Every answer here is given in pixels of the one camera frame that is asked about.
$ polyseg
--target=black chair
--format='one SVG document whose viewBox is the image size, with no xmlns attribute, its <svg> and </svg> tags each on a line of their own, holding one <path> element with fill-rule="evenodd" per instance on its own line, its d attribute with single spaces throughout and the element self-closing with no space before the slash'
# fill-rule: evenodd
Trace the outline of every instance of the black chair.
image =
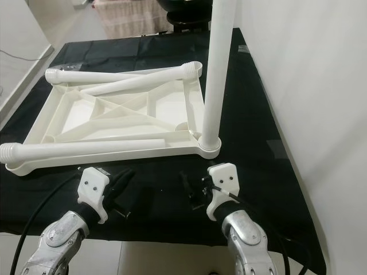
<svg viewBox="0 0 367 275">
<path fill-rule="evenodd" d="M 206 31 L 212 19 L 213 0 L 157 0 L 167 11 L 167 20 L 175 33 L 183 30 Z"/>
</svg>

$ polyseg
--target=robotic hand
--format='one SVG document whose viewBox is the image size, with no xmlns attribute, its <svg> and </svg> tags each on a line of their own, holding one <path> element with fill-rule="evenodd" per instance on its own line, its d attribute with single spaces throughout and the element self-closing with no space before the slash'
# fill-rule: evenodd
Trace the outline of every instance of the robotic hand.
<svg viewBox="0 0 367 275">
<path fill-rule="evenodd" d="M 104 223 L 114 199 L 126 188 L 134 172 L 124 170 L 110 182 L 110 174 L 101 168 L 83 171 L 78 187 L 79 208 L 68 211 L 41 234 L 38 249 L 20 275 L 67 275 L 68 264 L 94 224 Z"/>
<path fill-rule="evenodd" d="M 265 231 L 254 223 L 233 197 L 240 187 L 236 166 L 231 163 L 208 168 L 204 192 L 211 202 L 206 210 L 209 219 L 221 224 L 228 247 L 236 259 L 236 275 L 277 275 L 267 250 Z"/>
</svg>

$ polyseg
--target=floor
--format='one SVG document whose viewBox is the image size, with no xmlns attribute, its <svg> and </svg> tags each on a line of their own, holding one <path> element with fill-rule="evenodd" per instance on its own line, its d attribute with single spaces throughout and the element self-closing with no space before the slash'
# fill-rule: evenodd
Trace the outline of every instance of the floor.
<svg viewBox="0 0 367 275">
<path fill-rule="evenodd" d="M 58 54 L 64 43 L 89 40 L 107 39 L 100 24 L 96 11 L 89 4 L 79 10 L 72 19 L 72 24 L 62 24 L 58 33 L 64 36 L 50 35 L 48 39 L 55 51 L 48 58 L 42 69 L 37 73 L 25 89 L 24 94 L 12 109 L 6 121 L 15 112 L 22 100 L 28 95 L 31 88 L 44 74 L 50 62 Z M 0 274 L 9 274 L 13 253 L 19 236 L 0 233 Z M 18 271 L 32 255 L 37 247 L 38 237 L 28 236 L 22 250 Z M 284 274 L 282 256 L 271 252 L 278 274 Z M 298 274 L 302 266 L 290 259 L 291 274 Z M 199 245 L 180 245 L 170 243 L 118 242 L 86 239 L 70 263 L 70 275 L 104 274 L 104 275 L 207 275 L 218 272 L 223 275 L 234 274 L 234 260 L 227 247 L 208 247 Z"/>
</svg>

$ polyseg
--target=black cloth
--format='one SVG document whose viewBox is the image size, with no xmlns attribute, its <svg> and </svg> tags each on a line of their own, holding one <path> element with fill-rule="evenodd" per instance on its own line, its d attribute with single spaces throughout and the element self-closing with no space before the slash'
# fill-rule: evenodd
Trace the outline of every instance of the black cloth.
<svg viewBox="0 0 367 275">
<path fill-rule="evenodd" d="M 216 163 L 237 165 L 240 197 L 268 218 L 282 235 L 303 243 L 312 255 L 310 269 L 326 274 L 326 266 L 306 202 L 274 123 L 261 79 L 249 53 L 239 50 L 245 41 L 234 29 L 222 110 L 220 138 L 222 148 Z M 200 61 L 205 93 L 209 33 L 184 33 L 120 40 L 88 41 L 65 44 L 51 66 L 82 63 L 80 70 L 123 72 L 181 65 Z M 44 77 L 1 131 L 1 143 L 22 143 L 31 129 L 50 90 Z M 198 155 L 125 160 L 85 164 L 99 166 L 117 174 L 125 167 L 136 171 L 118 204 L 131 211 L 124 220 L 112 212 L 108 221 L 96 225 L 90 238 L 124 241 L 155 241 L 226 245 L 220 225 L 211 222 L 202 207 L 193 211 L 181 183 L 184 171 L 191 182 L 199 181 L 213 162 Z M 72 175 L 77 166 L 37 169 L 19 177 L 1 165 L 0 230 L 20 233 L 33 210 L 60 182 Z M 39 235 L 44 227 L 76 207 L 77 180 L 61 189 L 40 212 L 30 234 Z M 269 235 L 269 249 L 280 249 Z M 286 242 L 288 255 L 301 264 L 307 260 L 301 246 Z"/>
</svg>

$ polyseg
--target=threaded tube end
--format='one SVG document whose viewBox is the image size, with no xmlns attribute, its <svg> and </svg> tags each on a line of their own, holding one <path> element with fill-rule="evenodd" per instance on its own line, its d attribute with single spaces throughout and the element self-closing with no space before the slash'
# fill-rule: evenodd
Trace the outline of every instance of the threaded tube end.
<svg viewBox="0 0 367 275">
<path fill-rule="evenodd" d="M 0 162 L 1 163 L 17 162 L 17 158 L 14 155 L 14 149 L 16 146 L 18 146 L 18 143 L 3 143 L 0 145 Z"/>
<path fill-rule="evenodd" d="M 59 84 L 59 80 L 57 79 L 58 69 L 47 69 L 45 72 L 45 77 L 48 83 L 50 84 Z"/>
<path fill-rule="evenodd" d="M 182 66 L 185 72 L 185 77 L 183 79 L 193 79 L 197 77 L 195 62 L 184 63 Z"/>
</svg>

